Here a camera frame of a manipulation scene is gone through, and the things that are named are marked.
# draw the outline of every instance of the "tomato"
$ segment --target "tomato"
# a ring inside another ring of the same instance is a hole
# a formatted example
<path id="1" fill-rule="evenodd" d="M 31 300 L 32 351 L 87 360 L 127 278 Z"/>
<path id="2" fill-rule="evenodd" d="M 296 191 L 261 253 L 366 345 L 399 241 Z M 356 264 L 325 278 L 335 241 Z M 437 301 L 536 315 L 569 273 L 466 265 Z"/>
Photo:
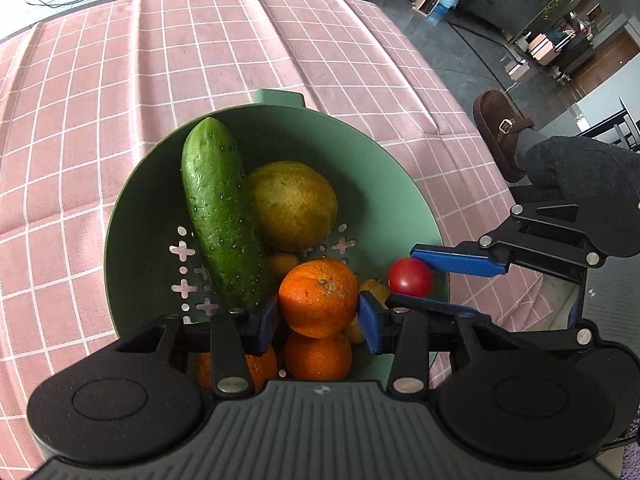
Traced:
<path id="1" fill-rule="evenodd" d="M 389 288 L 396 294 L 424 298 L 433 286 L 431 269 L 417 258 L 396 261 L 388 273 Z"/>

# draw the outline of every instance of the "cross-shaped hole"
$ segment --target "cross-shaped hole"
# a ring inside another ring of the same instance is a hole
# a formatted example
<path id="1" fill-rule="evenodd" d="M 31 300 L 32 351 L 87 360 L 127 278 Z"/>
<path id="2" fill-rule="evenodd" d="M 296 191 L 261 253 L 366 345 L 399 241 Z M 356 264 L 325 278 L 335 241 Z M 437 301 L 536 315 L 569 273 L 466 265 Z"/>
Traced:
<path id="1" fill-rule="evenodd" d="M 180 256 L 181 262 L 186 262 L 187 256 L 193 256 L 196 253 L 195 249 L 188 248 L 187 243 L 182 240 L 178 242 L 177 247 L 174 245 L 169 246 L 169 251 Z"/>
<path id="2" fill-rule="evenodd" d="M 209 275 L 207 274 L 207 269 L 205 269 L 204 266 L 198 267 L 197 269 L 193 269 L 193 272 L 195 272 L 196 274 L 202 274 L 203 280 L 209 279 Z"/>
<path id="3" fill-rule="evenodd" d="M 349 247 L 353 247 L 356 244 L 356 240 L 347 240 L 344 236 L 341 236 L 338 240 L 337 244 L 333 244 L 331 246 L 332 249 L 336 251 L 340 251 L 340 254 L 344 254 L 347 252 Z"/>
<path id="4" fill-rule="evenodd" d="M 171 290 L 174 292 L 180 292 L 183 300 L 186 300 L 189 297 L 190 292 L 195 292 L 198 290 L 197 286 L 189 285 L 187 280 L 180 280 L 180 285 L 172 285 Z"/>
<path id="5" fill-rule="evenodd" d="M 196 305 L 196 309 L 197 310 L 204 310 L 204 315 L 207 316 L 207 317 L 210 317 L 212 311 L 216 310 L 219 307 L 220 306 L 217 303 L 211 303 L 209 298 L 205 298 L 204 299 L 204 303 Z"/>

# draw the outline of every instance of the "cucumber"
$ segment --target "cucumber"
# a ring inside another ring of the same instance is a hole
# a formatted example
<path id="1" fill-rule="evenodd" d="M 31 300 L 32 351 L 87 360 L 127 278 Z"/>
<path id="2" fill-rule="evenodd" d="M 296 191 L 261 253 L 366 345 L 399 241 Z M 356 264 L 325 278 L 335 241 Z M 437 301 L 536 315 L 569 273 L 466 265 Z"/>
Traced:
<path id="1" fill-rule="evenodd" d="M 182 184 L 193 231 L 220 305 L 253 310 L 275 293 L 267 251 L 258 238 L 242 160 L 224 124 L 202 120 L 182 148 Z"/>

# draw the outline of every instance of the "mandarin orange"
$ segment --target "mandarin orange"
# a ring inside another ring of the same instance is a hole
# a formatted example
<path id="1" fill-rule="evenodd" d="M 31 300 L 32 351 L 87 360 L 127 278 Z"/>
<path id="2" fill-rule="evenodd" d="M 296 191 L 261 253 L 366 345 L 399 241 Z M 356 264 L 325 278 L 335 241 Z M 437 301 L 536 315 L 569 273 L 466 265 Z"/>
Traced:
<path id="1" fill-rule="evenodd" d="M 278 376 L 278 363 L 276 353 L 273 348 L 269 349 L 260 357 L 245 355 L 246 363 L 249 366 L 251 378 L 254 380 L 254 389 L 259 392 L 264 387 L 264 382 L 275 379 Z M 201 388 L 211 387 L 211 354 L 196 354 L 196 373 L 198 384 Z"/>
<path id="2" fill-rule="evenodd" d="M 292 332 L 284 345 L 287 369 L 300 381 L 341 381 L 351 359 L 351 345 L 341 333 L 316 339 Z"/>
<path id="3" fill-rule="evenodd" d="M 292 269 L 280 284 L 280 314 L 292 330 L 324 338 L 341 332 L 356 314 L 358 281 L 340 260 L 323 258 Z"/>

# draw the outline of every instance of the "table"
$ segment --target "table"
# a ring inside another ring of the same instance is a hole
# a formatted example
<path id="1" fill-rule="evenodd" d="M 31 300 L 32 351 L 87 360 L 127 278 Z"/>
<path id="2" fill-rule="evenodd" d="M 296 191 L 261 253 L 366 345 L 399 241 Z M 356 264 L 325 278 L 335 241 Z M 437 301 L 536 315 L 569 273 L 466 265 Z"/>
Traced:
<path id="1" fill-rule="evenodd" d="M 0 478 L 43 462 L 33 389 L 114 341 L 102 247 L 140 158 L 177 125 L 252 100 L 309 108 L 380 143 L 414 179 L 444 243 L 478 239 L 513 200 L 471 120 L 409 41 L 358 0 L 119 0 L 0 45 Z M 522 330 L 550 313 L 540 275 L 453 275 L 451 300 Z M 432 385 L 449 370 L 432 367 Z"/>

